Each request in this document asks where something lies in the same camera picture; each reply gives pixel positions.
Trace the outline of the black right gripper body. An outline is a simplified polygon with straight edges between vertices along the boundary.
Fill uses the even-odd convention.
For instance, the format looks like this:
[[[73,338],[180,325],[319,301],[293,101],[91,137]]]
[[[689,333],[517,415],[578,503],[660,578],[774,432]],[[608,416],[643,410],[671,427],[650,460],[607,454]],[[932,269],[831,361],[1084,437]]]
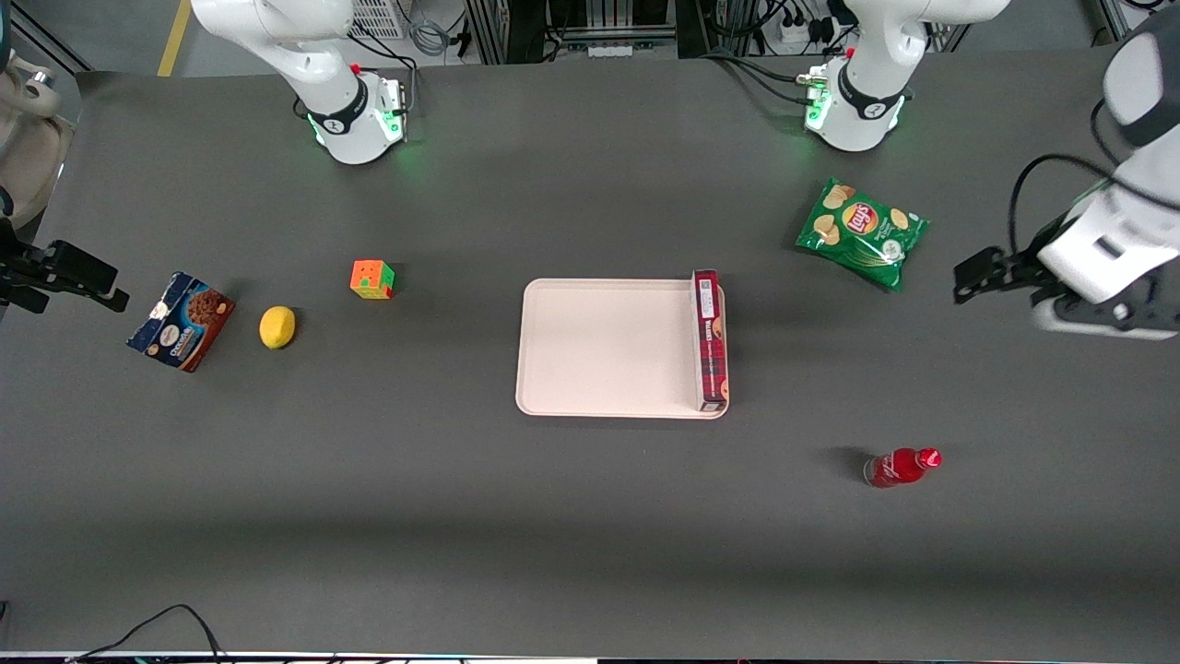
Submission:
[[[17,305],[42,314],[50,302],[42,285],[48,283],[47,261],[52,249],[24,243],[7,216],[1,218],[1,307]]]

